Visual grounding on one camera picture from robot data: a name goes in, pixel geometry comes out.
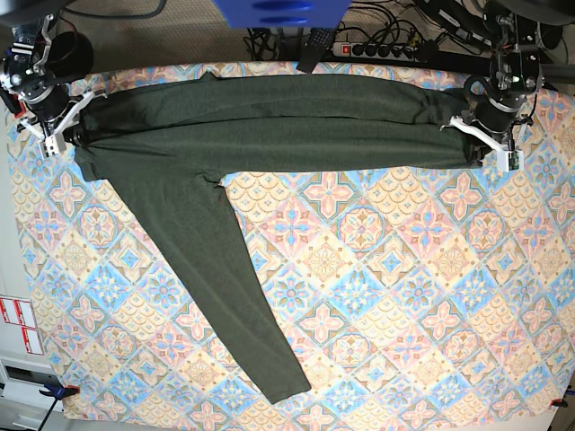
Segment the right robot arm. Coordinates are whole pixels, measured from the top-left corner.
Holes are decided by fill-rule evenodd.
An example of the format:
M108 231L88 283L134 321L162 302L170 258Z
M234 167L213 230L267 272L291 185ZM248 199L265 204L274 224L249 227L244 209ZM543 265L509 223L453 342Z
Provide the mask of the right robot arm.
M1 99L19 120L17 130L37 138L41 157L84 143L82 111L104 90L72 95L68 85L93 67L93 46L77 29L57 35L59 13L68 1L3 1L1 24L13 43L1 58Z

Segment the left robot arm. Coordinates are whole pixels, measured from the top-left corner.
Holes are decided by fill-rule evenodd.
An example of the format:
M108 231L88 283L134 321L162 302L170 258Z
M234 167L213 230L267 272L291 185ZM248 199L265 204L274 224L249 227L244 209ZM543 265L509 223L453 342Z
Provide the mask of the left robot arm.
M464 82L470 108L453 116L448 126L488 146L500 172L524 168L524 153L516 148L513 128L532 123L519 114L527 97L544 82L573 84L574 66L544 64L539 52L543 24L560 27L574 22L572 1L491 1L482 9L491 44L490 78L478 75Z

